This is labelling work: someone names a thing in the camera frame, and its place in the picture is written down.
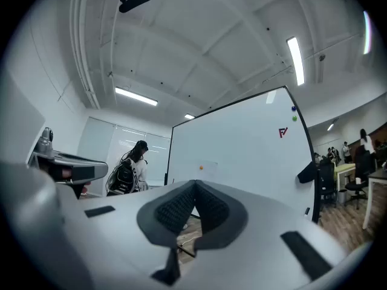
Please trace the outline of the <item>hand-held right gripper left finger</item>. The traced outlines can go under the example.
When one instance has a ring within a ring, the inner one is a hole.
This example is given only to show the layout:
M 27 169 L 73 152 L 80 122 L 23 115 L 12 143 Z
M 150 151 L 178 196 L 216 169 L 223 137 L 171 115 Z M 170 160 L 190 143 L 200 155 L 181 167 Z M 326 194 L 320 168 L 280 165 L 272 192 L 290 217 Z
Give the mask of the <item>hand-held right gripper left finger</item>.
M 153 274 L 168 268 L 176 252 L 149 241 L 137 219 L 140 209 L 185 182 L 133 195 L 78 200 L 65 188 L 65 237 L 71 247 L 65 260 L 65 290 L 197 290 L 190 268 L 167 285 Z

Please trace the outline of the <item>black office chair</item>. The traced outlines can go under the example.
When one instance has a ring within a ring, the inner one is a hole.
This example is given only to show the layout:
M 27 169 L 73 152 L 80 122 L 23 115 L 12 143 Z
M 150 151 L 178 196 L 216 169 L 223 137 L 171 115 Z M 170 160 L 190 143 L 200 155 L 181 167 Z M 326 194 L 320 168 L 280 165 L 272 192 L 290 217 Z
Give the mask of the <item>black office chair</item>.
M 367 200 L 367 195 L 364 191 L 364 188 L 368 187 L 368 175 L 372 173 L 372 156 L 369 151 L 366 151 L 363 155 L 356 157 L 355 162 L 355 180 L 350 181 L 345 185 L 345 189 L 354 194 L 345 204 L 349 202 L 356 202 L 356 210 L 359 210 L 359 201 L 361 199 Z
M 337 203 L 337 188 L 334 180 L 334 169 L 335 163 L 330 159 L 325 158 L 317 167 L 318 169 L 318 188 L 319 188 L 319 199 L 321 206 L 331 204 L 336 207 Z

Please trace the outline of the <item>yellow-green table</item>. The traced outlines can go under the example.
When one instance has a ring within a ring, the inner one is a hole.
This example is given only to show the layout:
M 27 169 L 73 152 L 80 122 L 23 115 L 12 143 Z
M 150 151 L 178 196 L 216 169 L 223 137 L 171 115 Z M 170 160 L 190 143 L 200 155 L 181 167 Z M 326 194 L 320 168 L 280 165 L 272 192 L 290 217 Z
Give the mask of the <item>yellow-green table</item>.
M 348 173 L 356 168 L 354 163 L 342 164 L 334 168 L 334 178 L 336 179 L 337 191 L 340 190 L 340 176 L 341 174 Z

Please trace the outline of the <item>window with blinds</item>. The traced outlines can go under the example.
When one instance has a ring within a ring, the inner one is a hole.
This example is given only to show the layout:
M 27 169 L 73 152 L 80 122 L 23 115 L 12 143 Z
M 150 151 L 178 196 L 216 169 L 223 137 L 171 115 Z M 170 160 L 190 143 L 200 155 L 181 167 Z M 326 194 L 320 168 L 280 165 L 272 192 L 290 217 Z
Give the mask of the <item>window with blinds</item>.
M 148 162 L 146 182 L 153 187 L 164 185 L 171 140 L 150 133 L 112 124 L 96 118 L 88 118 L 78 146 L 78 155 L 91 160 L 103 161 L 108 165 L 108 173 L 88 187 L 88 193 L 105 196 L 106 181 L 120 161 L 122 155 L 129 152 L 137 141 L 144 140 L 149 151 L 145 153 Z

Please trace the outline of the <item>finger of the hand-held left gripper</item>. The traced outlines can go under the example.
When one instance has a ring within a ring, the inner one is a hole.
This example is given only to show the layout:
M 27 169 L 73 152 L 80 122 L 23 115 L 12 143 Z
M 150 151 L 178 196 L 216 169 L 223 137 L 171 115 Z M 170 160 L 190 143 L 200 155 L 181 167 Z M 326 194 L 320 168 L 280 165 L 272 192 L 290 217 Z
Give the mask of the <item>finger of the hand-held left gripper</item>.
M 88 159 L 88 158 L 83 158 L 83 157 L 80 157 L 80 156 L 76 156 L 76 155 L 72 155 L 72 154 L 64 153 L 64 152 L 58 152 L 58 151 L 55 151 L 55 158 L 56 159 L 60 159 L 60 160 L 64 160 L 64 161 L 68 161 L 68 162 L 71 162 L 71 163 L 75 163 L 75 162 L 79 162 L 79 163 L 98 163 L 99 162 L 99 161 L 96 161 L 96 160 L 91 160 L 91 159 Z
M 105 162 L 88 159 L 54 159 L 53 179 L 63 184 L 85 184 L 108 173 Z

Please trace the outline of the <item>white ceiling pipes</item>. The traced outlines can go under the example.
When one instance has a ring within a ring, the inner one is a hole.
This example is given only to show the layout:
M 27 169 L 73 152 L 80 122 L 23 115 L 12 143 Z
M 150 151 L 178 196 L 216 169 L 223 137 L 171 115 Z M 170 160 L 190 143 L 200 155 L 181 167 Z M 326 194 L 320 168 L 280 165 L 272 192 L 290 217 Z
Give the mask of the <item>white ceiling pipes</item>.
M 94 90 L 86 55 L 86 5 L 87 0 L 70 1 L 70 39 L 73 57 L 83 90 L 93 109 L 100 109 Z

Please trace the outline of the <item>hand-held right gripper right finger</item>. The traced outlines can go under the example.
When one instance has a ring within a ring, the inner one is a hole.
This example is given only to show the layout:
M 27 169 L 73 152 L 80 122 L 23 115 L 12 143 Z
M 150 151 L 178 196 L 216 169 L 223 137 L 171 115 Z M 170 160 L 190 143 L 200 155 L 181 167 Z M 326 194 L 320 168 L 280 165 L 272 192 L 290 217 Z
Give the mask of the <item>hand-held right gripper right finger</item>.
M 334 271 L 309 278 L 281 237 L 297 231 L 335 269 L 348 253 L 320 226 L 274 199 L 211 186 L 242 203 L 248 221 L 229 246 L 197 252 L 181 278 L 181 290 L 333 290 L 339 284 Z

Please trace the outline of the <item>dark table with white legs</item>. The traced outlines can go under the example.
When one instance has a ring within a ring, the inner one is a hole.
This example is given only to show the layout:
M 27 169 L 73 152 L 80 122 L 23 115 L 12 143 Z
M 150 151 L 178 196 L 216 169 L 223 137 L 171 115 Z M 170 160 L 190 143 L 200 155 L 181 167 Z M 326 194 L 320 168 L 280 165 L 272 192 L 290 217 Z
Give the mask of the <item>dark table with white legs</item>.
M 374 184 L 387 185 L 387 171 L 383 169 L 379 169 L 368 176 L 368 200 L 367 200 L 365 218 L 363 220 L 363 225 L 362 225 L 363 230 L 367 229 L 369 218 L 371 215 Z

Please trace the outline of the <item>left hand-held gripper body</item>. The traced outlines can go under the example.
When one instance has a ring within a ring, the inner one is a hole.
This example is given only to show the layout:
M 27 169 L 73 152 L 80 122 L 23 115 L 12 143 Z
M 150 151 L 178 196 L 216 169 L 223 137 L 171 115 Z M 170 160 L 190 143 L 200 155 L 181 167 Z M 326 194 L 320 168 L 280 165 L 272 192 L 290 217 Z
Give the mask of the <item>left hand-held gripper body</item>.
M 57 163 L 53 149 L 53 131 L 45 127 L 28 160 L 28 165 L 47 173 L 54 182 L 70 186 L 77 199 L 88 190 L 85 187 L 88 182 L 75 184 L 73 178 L 74 166 L 72 164 Z

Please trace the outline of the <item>black-framed whiteboard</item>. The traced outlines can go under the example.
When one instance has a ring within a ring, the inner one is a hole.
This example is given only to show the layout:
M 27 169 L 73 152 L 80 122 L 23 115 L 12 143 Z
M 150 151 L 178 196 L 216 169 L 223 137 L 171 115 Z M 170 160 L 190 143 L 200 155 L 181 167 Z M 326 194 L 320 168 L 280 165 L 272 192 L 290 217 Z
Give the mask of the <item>black-framed whiteboard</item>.
M 200 179 L 228 185 L 275 199 L 302 215 L 310 207 L 306 218 L 317 222 L 317 177 L 306 184 L 297 177 L 311 161 L 314 151 L 306 122 L 283 86 L 174 126 L 164 181 Z

